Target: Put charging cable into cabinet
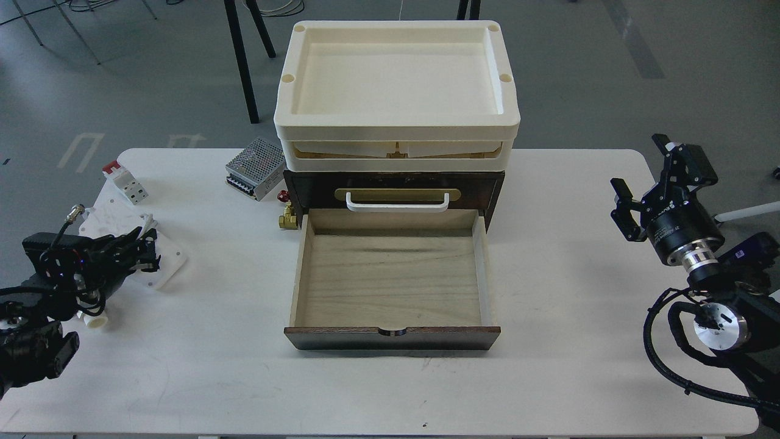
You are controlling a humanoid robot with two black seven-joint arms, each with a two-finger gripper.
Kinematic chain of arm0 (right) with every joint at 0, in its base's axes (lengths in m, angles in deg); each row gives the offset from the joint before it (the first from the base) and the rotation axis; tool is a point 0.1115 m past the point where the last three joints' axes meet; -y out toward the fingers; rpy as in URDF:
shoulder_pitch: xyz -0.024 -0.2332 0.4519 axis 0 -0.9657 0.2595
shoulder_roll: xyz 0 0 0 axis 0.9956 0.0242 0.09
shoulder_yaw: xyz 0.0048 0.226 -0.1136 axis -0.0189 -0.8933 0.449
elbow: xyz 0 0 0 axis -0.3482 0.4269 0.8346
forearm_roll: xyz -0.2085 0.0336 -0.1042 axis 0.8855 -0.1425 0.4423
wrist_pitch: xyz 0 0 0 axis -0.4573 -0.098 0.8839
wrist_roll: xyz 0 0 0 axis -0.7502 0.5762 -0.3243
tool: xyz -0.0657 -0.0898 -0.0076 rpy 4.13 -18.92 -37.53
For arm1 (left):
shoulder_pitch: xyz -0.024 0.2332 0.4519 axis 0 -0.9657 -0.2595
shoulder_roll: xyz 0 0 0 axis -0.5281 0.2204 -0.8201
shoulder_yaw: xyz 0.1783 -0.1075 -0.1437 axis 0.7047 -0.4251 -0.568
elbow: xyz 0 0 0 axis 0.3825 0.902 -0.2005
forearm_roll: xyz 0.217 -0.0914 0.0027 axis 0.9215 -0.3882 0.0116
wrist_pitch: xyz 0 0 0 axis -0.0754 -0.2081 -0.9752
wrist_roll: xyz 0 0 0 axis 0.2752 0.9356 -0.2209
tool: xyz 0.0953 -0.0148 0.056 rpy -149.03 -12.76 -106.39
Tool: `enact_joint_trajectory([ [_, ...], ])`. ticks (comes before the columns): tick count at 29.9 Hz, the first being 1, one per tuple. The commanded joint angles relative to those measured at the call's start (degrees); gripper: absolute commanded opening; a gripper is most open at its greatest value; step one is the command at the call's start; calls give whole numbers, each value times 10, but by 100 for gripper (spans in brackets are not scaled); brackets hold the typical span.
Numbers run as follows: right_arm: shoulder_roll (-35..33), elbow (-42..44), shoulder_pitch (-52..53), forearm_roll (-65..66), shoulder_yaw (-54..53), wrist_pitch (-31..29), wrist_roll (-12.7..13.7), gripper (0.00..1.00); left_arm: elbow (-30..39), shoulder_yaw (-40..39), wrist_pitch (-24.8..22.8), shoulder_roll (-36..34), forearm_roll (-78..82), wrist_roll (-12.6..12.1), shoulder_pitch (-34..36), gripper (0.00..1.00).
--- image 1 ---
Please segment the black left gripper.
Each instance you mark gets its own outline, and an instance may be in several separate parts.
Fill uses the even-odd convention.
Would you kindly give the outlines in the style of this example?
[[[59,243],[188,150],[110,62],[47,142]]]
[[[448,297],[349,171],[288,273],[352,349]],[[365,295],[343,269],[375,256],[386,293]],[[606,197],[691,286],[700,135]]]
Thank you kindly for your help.
[[[83,299],[95,304],[98,296],[111,297],[126,277],[160,269],[161,256],[155,247],[158,231],[154,227],[135,227],[118,237],[64,234],[53,244],[56,236],[39,232],[23,239],[23,251],[35,273],[22,286],[89,293]]]

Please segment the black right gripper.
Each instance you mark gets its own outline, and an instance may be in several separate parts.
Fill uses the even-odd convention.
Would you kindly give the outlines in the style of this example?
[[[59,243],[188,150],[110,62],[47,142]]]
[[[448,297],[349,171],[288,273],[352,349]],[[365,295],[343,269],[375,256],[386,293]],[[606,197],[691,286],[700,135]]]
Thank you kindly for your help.
[[[714,252],[725,239],[697,199],[699,189],[718,182],[717,173],[699,145],[674,143],[666,134],[652,134],[651,139],[665,157],[659,181],[639,203],[633,200],[626,181],[612,178],[613,222],[627,241],[642,242],[648,237],[666,266],[718,263]],[[640,225],[632,212],[640,212]]]

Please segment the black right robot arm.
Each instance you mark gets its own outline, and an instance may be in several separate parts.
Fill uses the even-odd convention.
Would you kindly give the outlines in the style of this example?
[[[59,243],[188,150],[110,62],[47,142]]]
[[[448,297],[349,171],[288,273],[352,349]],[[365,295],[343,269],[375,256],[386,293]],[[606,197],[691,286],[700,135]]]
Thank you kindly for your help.
[[[627,241],[651,242],[661,263],[685,269],[688,286],[666,289],[649,306],[642,341],[652,366],[686,394],[754,409],[761,422],[778,429],[778,300],[771,296],[768,270],[778,258],[778,242],[756,233],[727,252],[714,219],[697,192],[718,182],[699,145],[654,134],[664,158],[657,183],[639,200],[621,178],[611,180],[611,217]],[[652,328],[667,311],[670,333],[680,350],[699,363],[728,369],[749,396],[698,384],[667,366],[654,347]]]

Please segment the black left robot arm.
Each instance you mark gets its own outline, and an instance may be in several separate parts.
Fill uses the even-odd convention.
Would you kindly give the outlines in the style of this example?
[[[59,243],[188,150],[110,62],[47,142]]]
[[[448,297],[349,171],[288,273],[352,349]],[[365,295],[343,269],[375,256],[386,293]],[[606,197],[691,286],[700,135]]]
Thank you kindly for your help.
[[[80,347],[76,332],[62,322],[78,312],[97,317],[128,276],[159,269],[154,228],[135,227],[120,236],[69,235],[84,213],[73,206],[57,233],[39,232],[23,240],[34,274],[17,287],[2,289],[2,393],[59,377]]]

